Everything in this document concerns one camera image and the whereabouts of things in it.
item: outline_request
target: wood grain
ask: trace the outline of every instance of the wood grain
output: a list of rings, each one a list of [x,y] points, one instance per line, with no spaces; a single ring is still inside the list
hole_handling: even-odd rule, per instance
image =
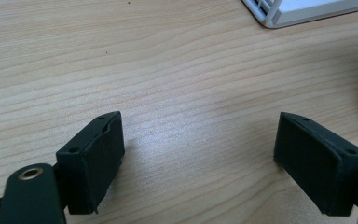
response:
[[[120,110],[125,160],[69,223],[355,223],[272,160],[279,113],[358,146],[358,12],[279,30],[241,1],[0,1],[0,197]]]

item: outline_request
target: white object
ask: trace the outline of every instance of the white object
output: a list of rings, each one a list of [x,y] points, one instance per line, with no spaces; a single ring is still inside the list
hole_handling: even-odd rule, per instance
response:
[[[358,0],[242,0],[268,28],[358,11]]]

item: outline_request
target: screw hole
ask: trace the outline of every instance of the screw hole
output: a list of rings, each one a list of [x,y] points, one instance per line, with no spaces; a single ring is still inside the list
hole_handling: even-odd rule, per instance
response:
[[[71,147],[71,148],[69,148],[69,152],[70,153],[75,153],[75,152],[78,152],[78,150],[79,150],[79,148],[78,147]]]
[[[349,154],[356,155],[356,151],[353,149],[347,149],[346,150]]]
[[[20,180],[30,180],[30,179],[34,179],[35,177],[41,175],[43,173],[43,169],[42,168],[31,168],[28,169],[24,172],[22,172],[19,175],[19,179]]]

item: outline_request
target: wooden desk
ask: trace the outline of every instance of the wooden desk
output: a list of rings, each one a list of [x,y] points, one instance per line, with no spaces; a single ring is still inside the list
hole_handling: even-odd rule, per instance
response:
[[[69,223],[358,218],[321,215],[272,160],[281,111],[358,146],[358,12],[268,30],[238,0],[0,1],[0,197],[116,110],[125,160]]]

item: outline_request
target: clamp jaw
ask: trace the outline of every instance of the clamp jaw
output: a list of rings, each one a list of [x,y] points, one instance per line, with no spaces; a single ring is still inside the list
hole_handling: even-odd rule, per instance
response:
[[[347,217],[358,206],[358,147],[315,121],[281,113],[274,159],[323,214]]]
[[[70,214],[98,213],[124,156],[120,112],[99,116],[57,153],[54,166],[21,168],[7,180],[0,224],[66,223]]]

